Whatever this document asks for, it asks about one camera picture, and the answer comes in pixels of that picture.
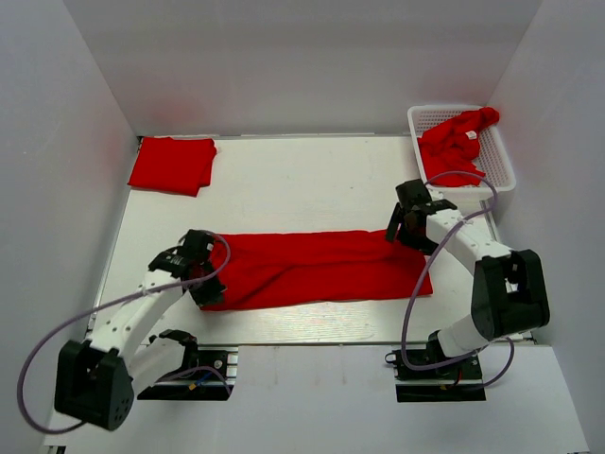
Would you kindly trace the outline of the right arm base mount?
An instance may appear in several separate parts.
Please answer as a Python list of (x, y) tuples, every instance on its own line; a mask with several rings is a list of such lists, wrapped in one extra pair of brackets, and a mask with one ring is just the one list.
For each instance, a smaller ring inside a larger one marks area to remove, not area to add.
[(414, 371), (403, 362), (401, 350), (392, 350), (384, 360), (393, 368), (398, 403), (483, 402), (483, 374), (477, 357), (440, 369)]

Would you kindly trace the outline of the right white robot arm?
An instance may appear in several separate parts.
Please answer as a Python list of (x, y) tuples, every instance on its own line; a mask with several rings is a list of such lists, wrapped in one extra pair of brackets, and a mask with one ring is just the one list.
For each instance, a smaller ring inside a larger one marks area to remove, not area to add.
[(447, 377), (492, 341), (548, 325), (550, 307), (537, 253), (516, 251), (484, 235), (472, 223), (473, 215), (463, 215), (420, 179), (399, 184), (396, 193), (387, 241), (423, 253), (428, 266), (447, 251), (473, 278), (469, 314), (432, 333), (418, 362), (410, 360), (402, 339), (402, 366)]

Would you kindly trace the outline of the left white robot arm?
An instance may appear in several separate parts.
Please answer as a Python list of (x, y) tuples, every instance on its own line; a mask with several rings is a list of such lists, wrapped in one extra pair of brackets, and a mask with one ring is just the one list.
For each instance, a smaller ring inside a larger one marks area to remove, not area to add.
[(163, 378), (197, 372), (219, 376), (213, 365), (199, 361), (197, 338), (180, 329), (158, 334), (152, 328), (185, 294), (197, 306), (221, 301), (223, 267), (213, 265), (213, 248), (224, 252), (226, 240), (204, 230), (188, 231), (180, 242), (158, 253), (130, 302), (86, 340), (61, 348), (54, 396), (57, 412), (106, 430), (118, 429), (135, 398)]

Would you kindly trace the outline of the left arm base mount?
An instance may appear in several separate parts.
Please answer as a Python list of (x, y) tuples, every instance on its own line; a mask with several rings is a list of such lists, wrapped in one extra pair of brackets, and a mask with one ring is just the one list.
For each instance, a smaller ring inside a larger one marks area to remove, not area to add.
[(199, 347), (182, 367), (138, 394), (140, 401), (226, 402), (233, 391), (237, 347)]

